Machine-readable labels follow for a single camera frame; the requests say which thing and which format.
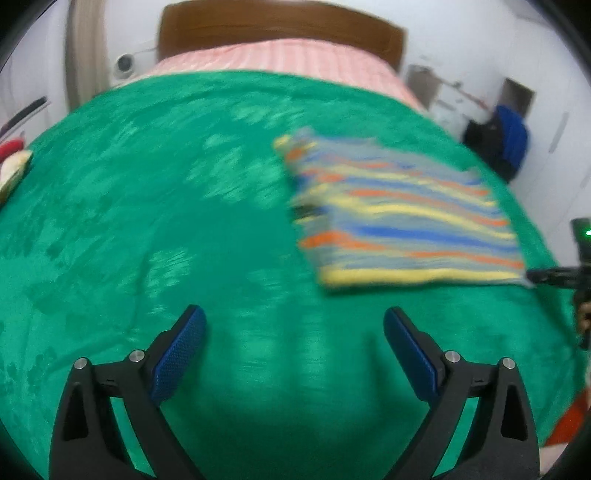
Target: blue gripper pad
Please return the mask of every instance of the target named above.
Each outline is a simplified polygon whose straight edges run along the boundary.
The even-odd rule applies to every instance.
[[[443,352],[431,337],[419,332],[399,308],[386,311],[384,333],[415,395],[432,405],[439,398],[439,387],[445,375],[445,367],[440,360]],[[428,353],[420,343],[426,344]]]
[[[156,406],[174,395],[189,362],[205,335],[205,325],[204,311],[200,307],[195,307],[171,342],[170,347],[153,369],[150,397]]]

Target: white wall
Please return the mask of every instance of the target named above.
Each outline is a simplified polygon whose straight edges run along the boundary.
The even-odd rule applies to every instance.
[[[124,53],[135,56],[135,71],[143,74],[156,65],[156,46],[160,16],[166,5],[182,0],[106,0],[105,27],[109,80],[117,58]]]
[[[517,21],[500,0],[330,0],[379,16],[408,31],[402,68],[427,64],[494,106]]]
[[[402,65],[435,68],[444,79],[494,106],[515,31],[515,15],[501,0],[328,0],[382,17],[408,30]],[[107,52],[113,66],[124,53],[137,55],[139,73],[155,65],[160,15],[171,0],[107,0]]]
[[[57,0],[12,52],[0,72],[0,119],[14,116],[43,96],[50,102],[44,114],[47,128],[67,115],[65,47],[69,4],[70,0]]]
[[[574,264],[569,220],[591,216],[591,87],[562,39],[550,28],[519,20],[507,75],[536,91],[526,123],[531,147],[511,189],[562,264]],[[555,152],[550,145],[567,113]]]
[[[504,3],[511,8],[513,13],[521,18],[533,20],[544,25],[548,25],[546,19],[540,12],[536,10],[531,4],[530,0],[503,0]]]

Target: pink striped sheet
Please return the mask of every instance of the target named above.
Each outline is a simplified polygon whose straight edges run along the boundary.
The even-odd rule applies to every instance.
[[[212,70],[262,70],[310,77],[381,93],[424,112],[412,92],[383,60],[354,47],[302,38],[183,53],[161,61],[134,80]]]

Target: orange object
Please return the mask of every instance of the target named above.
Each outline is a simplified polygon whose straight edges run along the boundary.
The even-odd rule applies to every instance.
[[[356,161],[352,161],[349,160],[348,158],[343,158],[343,157],[339,157],[338,155],[333,155],[332,156],[333,160],[336,160],[340,163],[344,163],[346,165],[350,165],[352,167],[362,167],[362,168],[388,168],[391,167],[392,164],[387,163],[387,162],[374,162],[374,163],[369,163],[369,162],[364,162],[364,163],[359,163]]]
[[[427,205],[432,205],[434,207],[440,207],[443,209],[450,209],[453,208],[455,211],[461,211],[462,215],[473,220],[474,222],[481,223],[483,225],[492,225],[492,226],[505,226],[508,224],[507,220],[500,219],[500,220],[492,220],[490,218],[483,217],[481,215],[476,215],[475,213],[467,212],[464,208],[458,206],[454,207],[447,202],[440,202],[438,200],[433,200],[429,198],[422,197],[420,195],[415,195],[413,193],[405,193],[405,192],[389,192],[387,190],[374,190],[374,189],[356,189],[351,190],[349,192],[350,195],[356,197],[390,197],[396,198],[401,200],[408,200],[410,202],[417,202],[417,203],[425,203]]]
[[[587,414],[587,392],[581,393],[554,427],[545,446],[570,442],[583,424]]]
[[[474,195],[478,195],[480,197],[484,197],[485,195],[488,195],[490,193],[486,189],[476,189],[476,188],[472,188],[472,187],[466,187],[465,185],[461,185],[459,183],[456,183],[455,181],[439,180],[439,183],[441,183],[441,185],[444,185],[446,187],[451,187],[452,189],[460,190],[460,191],[463,191],[466,193],[471,193]]]
[[[370,242],[362,242],[356,240],[352,235],[345,232],[339,232],[338,230],[329,230],[326,232],[318,233],[317,235],[309,236],[302,239],[299,242],[301,248],[310,249],[318,248],[323,245],[337,245],[341,248],[349,250],[361,249],[367,251],[381,252],[388,248],[383,245],[373,244]],[[408,252],[406,256],[411,258],[437,258],[437,257],[456,257],[456,258],[467,258],[474,260],[479,263],[493,264],[493,265],[504,265],[511,268],[523,268],[522,262],[513,262],[511,260],[505,260],[504,258],[489,257],[487,255],[472,255],[464,252],[456,251],[437,251],[437,252]]]
[[[339,175],[338,173],[320,173],[316,180],[321,181],[323,183],[334,183],[336,181],[343,181],[345,177]]]
[[[303,148],[295,147],[295,148],[292,148],[291,150],[289,150],[288,153],[286,153],[285,159],[287,161],[299,160],[301,157],[304,156],[305,153],[306,153],[306,151]]]

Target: metal screw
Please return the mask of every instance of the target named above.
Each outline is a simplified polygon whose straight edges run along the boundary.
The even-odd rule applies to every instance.
[[[515,368],[515,361],[511,358],[504,358],[503,365],[505,365],[509,370],[513,370]]]
[[[136,364],[137,362],[141,362],[145,358],[145,356],[146,352],[144,352],[143,350],[134,350],[129,354],[129,359]]]
[[[86,365],[88,365],[88,359],[84,357],[79,358],[74,362],[74,368],[76,370],[82,370]]]
[[[462,356],[459,353],[450,350],[449,352],[445,352],[445,358],[451,363],[456,364],[462,359]]]

